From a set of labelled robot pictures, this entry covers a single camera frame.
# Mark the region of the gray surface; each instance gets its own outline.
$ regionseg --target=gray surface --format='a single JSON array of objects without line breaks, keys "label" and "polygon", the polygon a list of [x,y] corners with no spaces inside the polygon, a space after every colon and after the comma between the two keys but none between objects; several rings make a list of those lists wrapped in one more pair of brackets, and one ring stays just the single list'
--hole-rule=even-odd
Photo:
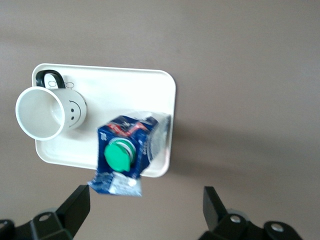
[{"label": "gray surface", "polygon": [[177,85],[171,166],[143,197],[91,192],[75,239],[197,239],[203,186],[262,226],[319,236],[319,1],[1,1],[0,218],[59,206],[93,170],[48,164],[15,103],[40,63],[160,69]]}]

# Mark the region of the white mug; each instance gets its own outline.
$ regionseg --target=white mug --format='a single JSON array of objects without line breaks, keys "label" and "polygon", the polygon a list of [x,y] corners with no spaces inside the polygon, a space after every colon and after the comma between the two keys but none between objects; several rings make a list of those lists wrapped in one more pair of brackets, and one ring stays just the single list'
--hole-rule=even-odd
[{"label": "white mug", "polygon": [[[58,88],[46,88],[47,74],[54,77]],[[51,140],[84,122],[86,102],[78,92],[66,88],[60,73],[39,71],[35,80],[36,86],[24,90],[15,105],[16,119],[28,136],[40,141]]]}]

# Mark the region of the blue package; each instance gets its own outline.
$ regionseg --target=blue package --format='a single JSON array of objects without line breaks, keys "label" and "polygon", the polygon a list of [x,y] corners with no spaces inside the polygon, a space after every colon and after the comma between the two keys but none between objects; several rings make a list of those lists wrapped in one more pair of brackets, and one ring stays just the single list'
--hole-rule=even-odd
[{"label": "blue package", "polygon": [[142,196],[140,173],[165,147],[169,120],[121,115],[98,128],[98,166],[89,186],[99,194]]}]

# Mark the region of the bottle cap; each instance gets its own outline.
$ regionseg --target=bottle cap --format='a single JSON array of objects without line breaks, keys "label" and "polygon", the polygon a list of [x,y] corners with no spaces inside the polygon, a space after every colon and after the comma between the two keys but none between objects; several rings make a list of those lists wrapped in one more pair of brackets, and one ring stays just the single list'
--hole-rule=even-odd
[{"label": "bottle cap", "polygon": [[104,156],[109,166],[116,172],[129,171],[135,158],[134,145],[124,139],[110,142],[104,149]]}]

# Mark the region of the green screw cap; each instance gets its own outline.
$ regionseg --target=green screw cap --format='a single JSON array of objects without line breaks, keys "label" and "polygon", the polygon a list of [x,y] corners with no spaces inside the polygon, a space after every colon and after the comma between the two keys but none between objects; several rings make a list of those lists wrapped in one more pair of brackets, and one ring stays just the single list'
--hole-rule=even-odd
[{"label": "green screw cap", "polygon": [[116,172],[129,171],[135,159],[136,149],[124,139],[111,141],[104,149],[104,156],[109,166]]}]

